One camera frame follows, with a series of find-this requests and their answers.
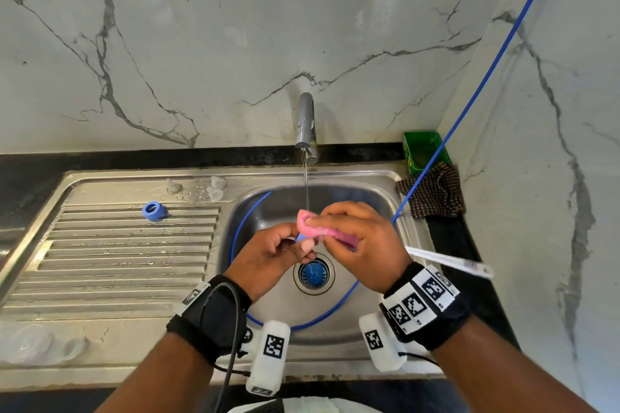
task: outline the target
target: person's left arm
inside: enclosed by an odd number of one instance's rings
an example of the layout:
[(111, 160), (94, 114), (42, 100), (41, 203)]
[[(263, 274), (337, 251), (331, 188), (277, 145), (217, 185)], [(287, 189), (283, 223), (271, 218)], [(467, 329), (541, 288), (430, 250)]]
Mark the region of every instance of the person's left arm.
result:
[[(295, 243), (294, 223), (257, 232), (224, 273), (252, 303), (274, 287), (295, 263), (315, 258), (312, 239)], [(97, 413), (194, 412), (213, 375), (213, 367), (192, 345), (167, 333), (136, 370), (97, 409)]]

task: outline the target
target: stainless steel sink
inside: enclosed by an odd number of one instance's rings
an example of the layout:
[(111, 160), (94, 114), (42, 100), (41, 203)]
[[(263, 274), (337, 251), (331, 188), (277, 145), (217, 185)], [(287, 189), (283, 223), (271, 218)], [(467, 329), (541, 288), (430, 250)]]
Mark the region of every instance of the stainless steel sink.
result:
[[(206, 191), (212, 175), (228, 183), (219, 202)], [(310, 167), (311, 210), (364, 201), (389, 218), (402, 199), (395, 182), (405, 175), (402, 163)], [(171, 194), (167, 178), (182, 191)], [(301, 167), (68, 174), (0, 270), (0, 319), (42, 321), (63, 336), (95, 338), (68, 367), (134, 366), (161, 337), (174, 303), (228, 267), (234, 232), (268, 190), (245, 222), (237, 251), (258, 229), (295, 221), (305, 206)], [(169, 216), (145, 220), (140, 209), (151, 200), (165, 204)], [(408, 209), (397, 231), (406, 245), (432, 249), (425, 222)], [(251, 314), (295, 325), (332, 307), (355, 278), (324, 247), (316, 251), (324, 281), (310, 284), (297, 265)], [(378, 302), (377, 293), (359, 285), (334, 315), (294, 332), (287, 360), (368, 359), (358, 318)]]

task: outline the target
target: sink drain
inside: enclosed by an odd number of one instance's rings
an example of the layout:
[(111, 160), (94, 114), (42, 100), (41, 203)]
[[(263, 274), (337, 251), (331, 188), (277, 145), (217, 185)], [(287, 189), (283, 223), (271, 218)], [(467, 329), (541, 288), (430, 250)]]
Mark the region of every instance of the sink drain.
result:
[(293, 279), (297, 287), (308, 295), (327, 292), (334, 284), (334, 265), (321, 253), (310, 263), (297, 264), (293, 270)]

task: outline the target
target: fingernail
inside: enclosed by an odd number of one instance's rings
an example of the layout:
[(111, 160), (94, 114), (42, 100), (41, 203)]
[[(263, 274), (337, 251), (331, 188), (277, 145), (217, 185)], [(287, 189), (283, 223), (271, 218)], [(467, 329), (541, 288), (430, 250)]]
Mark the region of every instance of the fingernail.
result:
[(301, 249), (304, 251), (304, 253), (308, 253), (310, 250), (312, 250), (312, 248), (314, 248), (313, 239), (306, 238), (305, 240), (301, 242)]

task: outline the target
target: wall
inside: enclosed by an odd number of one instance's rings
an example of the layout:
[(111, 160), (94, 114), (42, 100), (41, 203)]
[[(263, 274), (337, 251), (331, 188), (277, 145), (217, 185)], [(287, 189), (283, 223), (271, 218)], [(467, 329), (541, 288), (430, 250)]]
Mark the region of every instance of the wall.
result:
[(498, 0), (0, 0), (0, 152), (435, 128)]
[[(439, 131), (525, 0), (501, 0)], [(537, 0), (448, 144), (523, 351), (601, 412), (620, 394), (620, 0)]]

